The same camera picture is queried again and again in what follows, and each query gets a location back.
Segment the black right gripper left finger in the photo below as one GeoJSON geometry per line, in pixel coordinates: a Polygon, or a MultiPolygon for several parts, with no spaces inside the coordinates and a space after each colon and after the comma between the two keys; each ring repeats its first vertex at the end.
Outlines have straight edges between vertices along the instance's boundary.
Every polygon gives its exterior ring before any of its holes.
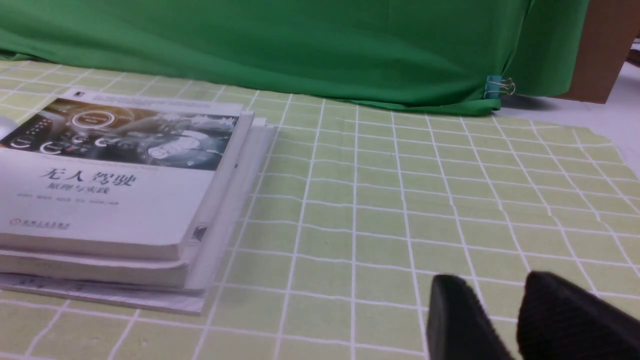
{"type": "Polygon", "coordinates": [[[438,274],[430,285],[426,340],[432,360],[512,360],[474,290],[438,274]]]}

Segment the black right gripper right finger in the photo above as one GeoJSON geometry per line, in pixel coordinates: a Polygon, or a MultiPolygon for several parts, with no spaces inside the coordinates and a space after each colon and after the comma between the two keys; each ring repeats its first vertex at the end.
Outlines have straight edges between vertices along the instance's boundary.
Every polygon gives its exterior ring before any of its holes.
{"type": "Polygon", "coordinates": [[[548,271],[531,271],[516,331],[524,360],[637,360],[640,323],[548,271]]]}

